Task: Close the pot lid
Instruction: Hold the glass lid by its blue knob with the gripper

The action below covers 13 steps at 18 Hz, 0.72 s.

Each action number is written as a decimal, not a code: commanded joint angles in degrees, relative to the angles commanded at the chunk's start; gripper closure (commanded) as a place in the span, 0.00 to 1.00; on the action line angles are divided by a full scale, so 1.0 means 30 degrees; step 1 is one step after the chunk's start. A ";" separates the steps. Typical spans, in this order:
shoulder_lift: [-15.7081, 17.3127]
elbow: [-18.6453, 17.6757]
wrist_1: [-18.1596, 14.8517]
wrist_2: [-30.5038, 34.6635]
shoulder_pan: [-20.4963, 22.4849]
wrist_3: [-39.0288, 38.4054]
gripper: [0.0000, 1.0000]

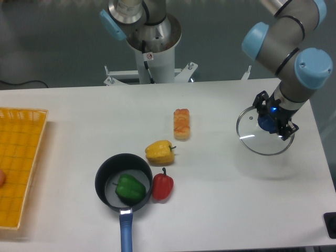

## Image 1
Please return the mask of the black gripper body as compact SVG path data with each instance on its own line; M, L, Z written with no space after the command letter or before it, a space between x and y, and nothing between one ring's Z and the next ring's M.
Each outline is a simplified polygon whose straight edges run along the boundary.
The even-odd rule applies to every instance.
M270 134L285 134L289 112L280 107L280 99L269 98L258 106L258 124Z

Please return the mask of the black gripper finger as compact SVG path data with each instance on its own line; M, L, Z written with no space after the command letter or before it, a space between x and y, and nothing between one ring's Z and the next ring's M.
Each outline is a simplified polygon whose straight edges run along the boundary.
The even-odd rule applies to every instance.
M299 127L296 124L292 123L292 121L288 121L287 123L280 125L278 134L281 136L282 140L287 140L298 130Z
M253 107L258 113L267 113L267 102L269 100L269 95L266 91L262 91L256 95L253 101Z

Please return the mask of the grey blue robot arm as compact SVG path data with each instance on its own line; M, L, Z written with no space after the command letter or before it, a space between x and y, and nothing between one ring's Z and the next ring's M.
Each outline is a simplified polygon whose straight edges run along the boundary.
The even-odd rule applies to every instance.
M286 140L298 130L292 116L332 73L326 52L299 49L306 35L322 23L327 7L324 1L263 1L263 5L276 22L254 25L241 48L280 79L273 94L256 96L253 107L259 126ZM174 72L181 26L167 13L165 1L110 1L99 17L112 37L126 40L134 50L140 83L174 83L182 77Z

